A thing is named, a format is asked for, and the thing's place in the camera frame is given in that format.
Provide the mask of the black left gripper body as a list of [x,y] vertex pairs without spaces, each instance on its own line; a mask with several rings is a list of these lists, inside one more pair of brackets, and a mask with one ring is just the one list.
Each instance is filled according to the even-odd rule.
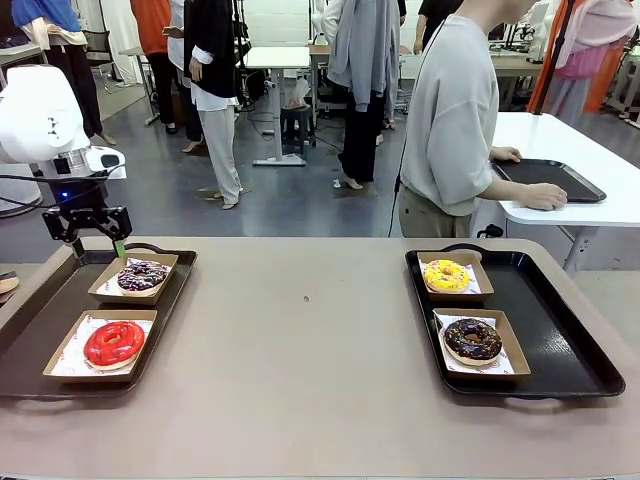
[[56,179],[50,184],[52,212],[99,210],[107,207],[105,177]]

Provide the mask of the person right hand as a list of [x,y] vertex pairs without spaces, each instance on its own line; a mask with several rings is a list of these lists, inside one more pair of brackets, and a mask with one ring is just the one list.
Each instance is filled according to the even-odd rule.
[[567,193],[557,185],[539,183],[525,185],[519,202],[526,208],[552,211],[564,207]]

